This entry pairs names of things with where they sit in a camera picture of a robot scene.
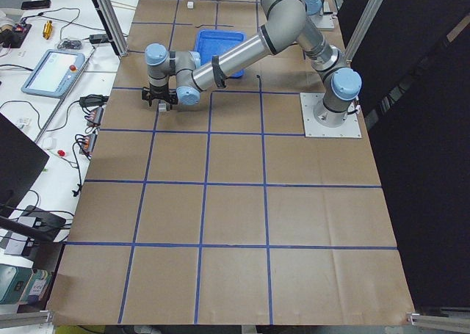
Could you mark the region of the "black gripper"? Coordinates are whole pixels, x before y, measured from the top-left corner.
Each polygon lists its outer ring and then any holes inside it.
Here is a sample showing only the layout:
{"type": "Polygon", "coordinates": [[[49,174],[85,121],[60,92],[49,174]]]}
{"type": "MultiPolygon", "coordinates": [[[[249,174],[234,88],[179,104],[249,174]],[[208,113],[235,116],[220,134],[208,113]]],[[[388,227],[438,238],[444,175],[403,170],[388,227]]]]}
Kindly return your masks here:
{"type": "Polygon", "coordinates": [[[148,102],[149,107],[153,106],[153,101],[164,101],[167,103],[167,110],[172,110],[174,105],[178,104],[178,98],[175,90],[170,90],[168,86],[161,87],[143,87],[141,99],[148,102]]]}

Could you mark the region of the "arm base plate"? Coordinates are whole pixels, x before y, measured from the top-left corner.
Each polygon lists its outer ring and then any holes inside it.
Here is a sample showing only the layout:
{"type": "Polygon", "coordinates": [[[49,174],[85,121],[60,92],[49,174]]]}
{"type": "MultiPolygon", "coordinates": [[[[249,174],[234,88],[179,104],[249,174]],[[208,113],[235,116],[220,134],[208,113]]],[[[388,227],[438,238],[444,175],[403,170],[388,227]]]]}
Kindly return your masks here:
{"type": "Polygon", "coordinates": [[[351,103],[344,114],[330,113],[323,108],[324,93],[301,92],[300,102],[306,137],[360,139],[358,113],[351,103]]]}
{"type": "Polygon", "coordinates": [[[309,18],[320,31],[333,31],[335,29],[333,22],[334,15],[334,13],[316,14],[310,15],[309,18]]]}

